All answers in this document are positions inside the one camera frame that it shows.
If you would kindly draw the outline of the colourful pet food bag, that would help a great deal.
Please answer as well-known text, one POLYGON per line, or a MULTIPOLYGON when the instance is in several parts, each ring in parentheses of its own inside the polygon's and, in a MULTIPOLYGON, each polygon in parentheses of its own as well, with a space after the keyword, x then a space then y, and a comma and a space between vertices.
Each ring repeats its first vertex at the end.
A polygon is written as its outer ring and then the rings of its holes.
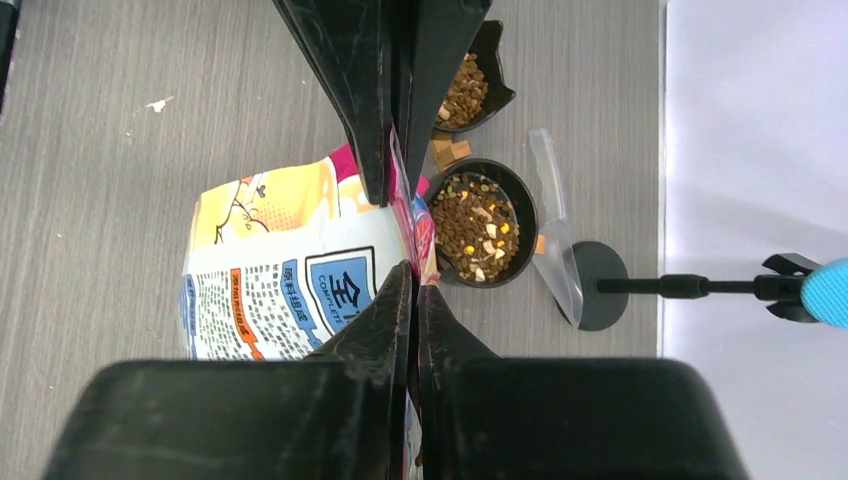
MULTIPOLYGON (((351 151, 279 168, 203 193, 196 205, 180 310, 193 361, 296 361, 323 346, 408 262, 435 277, 427 217, 391 147, 389 198, 371 204, 351 151)), ((422 429, 407 381, 414 465, 422 429)))

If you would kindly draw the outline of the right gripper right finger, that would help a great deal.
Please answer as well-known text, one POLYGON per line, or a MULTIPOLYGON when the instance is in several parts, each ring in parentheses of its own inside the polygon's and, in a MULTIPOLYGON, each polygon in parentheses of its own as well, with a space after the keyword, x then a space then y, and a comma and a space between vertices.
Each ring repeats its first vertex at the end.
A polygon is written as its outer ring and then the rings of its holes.
POLYGON ((689 365, 495 355, 440 290, 417 298, 428 479, 744 479, 714 396, 689 365))

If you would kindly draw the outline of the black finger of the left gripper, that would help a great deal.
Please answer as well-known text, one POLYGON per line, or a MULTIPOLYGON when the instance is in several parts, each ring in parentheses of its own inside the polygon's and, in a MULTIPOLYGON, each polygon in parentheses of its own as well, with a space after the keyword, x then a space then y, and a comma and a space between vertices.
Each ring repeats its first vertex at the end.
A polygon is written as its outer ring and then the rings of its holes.
POLYGON ((415 192, 437 112, 492 3, 396 3, 396 132, 415 192))
POLYGON ((367 200, 388 203, 391 1, 274 3, 335 109, 367 200))

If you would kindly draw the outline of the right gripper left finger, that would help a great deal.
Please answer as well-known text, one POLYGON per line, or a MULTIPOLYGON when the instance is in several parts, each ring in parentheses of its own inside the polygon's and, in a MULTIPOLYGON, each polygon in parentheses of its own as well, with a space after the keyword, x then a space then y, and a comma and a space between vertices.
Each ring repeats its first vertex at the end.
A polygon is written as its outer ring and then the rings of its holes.
POLYGON ((98 372, 47 479, 406 479, 414 276, 296 361, 126 361, 98 372))

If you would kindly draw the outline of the clear plastic scoop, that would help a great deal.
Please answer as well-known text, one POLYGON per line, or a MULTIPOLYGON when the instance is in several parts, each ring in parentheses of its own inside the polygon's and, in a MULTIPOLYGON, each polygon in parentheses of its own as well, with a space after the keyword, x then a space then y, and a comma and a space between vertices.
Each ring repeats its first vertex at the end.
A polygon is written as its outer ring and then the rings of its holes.
POLYGON ((577 328, 582 319, 584 299, 573 251, 567 185, 549 131, 545 128, 529 131, 527 145, 541 180, 539 203, 544 207, 532 261, 562 315, 577 328))

